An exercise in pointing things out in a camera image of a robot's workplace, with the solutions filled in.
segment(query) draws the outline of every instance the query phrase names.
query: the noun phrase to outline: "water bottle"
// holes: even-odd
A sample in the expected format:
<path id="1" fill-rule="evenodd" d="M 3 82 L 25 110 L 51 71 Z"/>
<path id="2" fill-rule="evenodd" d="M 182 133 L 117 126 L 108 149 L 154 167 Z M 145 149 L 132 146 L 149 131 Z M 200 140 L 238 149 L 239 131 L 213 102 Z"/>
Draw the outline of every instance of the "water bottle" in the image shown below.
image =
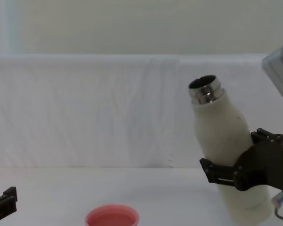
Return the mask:
<path id="1" fill-rule="evenodd" d="M 232 104 L 214 75 L 194 80 L 189 85 L 195 115 L 195 134 L 206 159 L 217 165 L 233 166 L 253 145 L 242 113 Z M 233 220 L 240 225 L 256 225 L 272 213 L 267 186 L 247 191 L 217 185 Z"/>

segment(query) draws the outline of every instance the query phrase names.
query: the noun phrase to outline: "bottle opening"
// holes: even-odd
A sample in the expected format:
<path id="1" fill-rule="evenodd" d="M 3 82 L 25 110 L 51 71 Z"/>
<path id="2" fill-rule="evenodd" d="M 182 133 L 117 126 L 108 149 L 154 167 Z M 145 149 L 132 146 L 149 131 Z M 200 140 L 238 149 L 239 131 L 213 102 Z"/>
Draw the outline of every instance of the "bottle opening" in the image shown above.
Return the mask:
<path id="1" fill-rule="evenodd" d="M 220 98 L 224 93 L 224 89 L 216 76 L 206 75 L 190 83 L 189 93 L 193 104 L 202 105 Z"/>
<path id="2" fill-rule="evenodd" d="M 189 89 L 198 89 L 204 87 L 206 85 L 211 84 L 216 79 L 214 75 L 206 75 L 202 76 L 194 81 L 192 81 L 189 85 Z"/>

